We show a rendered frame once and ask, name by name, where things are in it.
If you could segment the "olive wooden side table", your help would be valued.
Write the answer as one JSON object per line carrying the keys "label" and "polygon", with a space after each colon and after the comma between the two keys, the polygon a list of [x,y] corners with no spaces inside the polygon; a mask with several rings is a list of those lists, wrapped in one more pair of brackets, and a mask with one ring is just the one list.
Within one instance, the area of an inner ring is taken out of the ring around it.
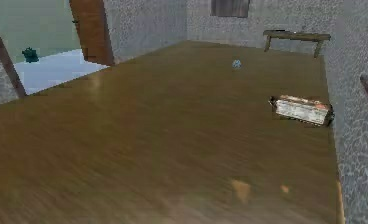
{"label": "olive wooden side table", "polygon": [[315,42],[316,47],[313,54],[314,58],[317,58],[319,56],[323,43],[331,39],[330,34],[293,32],[287,30],[264,30],[263,35],[266,36],[264,47],[265,52],[270,49],[271,41],[273,38]]}

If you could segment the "dark framed wall picture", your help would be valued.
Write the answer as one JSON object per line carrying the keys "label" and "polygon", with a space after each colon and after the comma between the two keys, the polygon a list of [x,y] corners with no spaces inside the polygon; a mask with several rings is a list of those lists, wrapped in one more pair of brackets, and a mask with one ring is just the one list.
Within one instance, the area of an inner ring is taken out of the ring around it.
{"label": "dark framed wall picture", "polygon": [[211,0],[211,15],[246,18],[250,0]]}

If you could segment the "dark green house plant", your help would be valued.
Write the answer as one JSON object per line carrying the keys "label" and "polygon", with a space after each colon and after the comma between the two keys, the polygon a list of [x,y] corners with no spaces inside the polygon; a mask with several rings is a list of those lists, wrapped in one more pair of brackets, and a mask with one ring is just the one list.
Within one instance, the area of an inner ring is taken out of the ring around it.
{"label": "dark green house plant", "polygon": [[22,51],[22,54],[27,63],[38,62],[39,58],[35,49],[28,47]]}

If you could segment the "white box with dark rim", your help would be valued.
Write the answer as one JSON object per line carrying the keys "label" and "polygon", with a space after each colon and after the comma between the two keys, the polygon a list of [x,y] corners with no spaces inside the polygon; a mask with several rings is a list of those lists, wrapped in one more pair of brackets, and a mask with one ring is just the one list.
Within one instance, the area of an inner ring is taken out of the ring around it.
{"label": "white box with dark rim", "polygon": [[333,107],[319,100],[290,95],[271,96],[268,100],[274,113],[319,127],[328,127],[334,120]]}

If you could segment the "brown wooden room door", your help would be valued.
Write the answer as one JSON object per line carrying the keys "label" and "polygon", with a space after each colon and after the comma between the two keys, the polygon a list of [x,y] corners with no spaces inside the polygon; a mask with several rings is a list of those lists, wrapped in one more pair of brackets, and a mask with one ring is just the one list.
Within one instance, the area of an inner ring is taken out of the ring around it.
{"label": "brown wooden room door", "polygon": [[85,61],[114,65],[103,0],[69,0],[73,20]]}

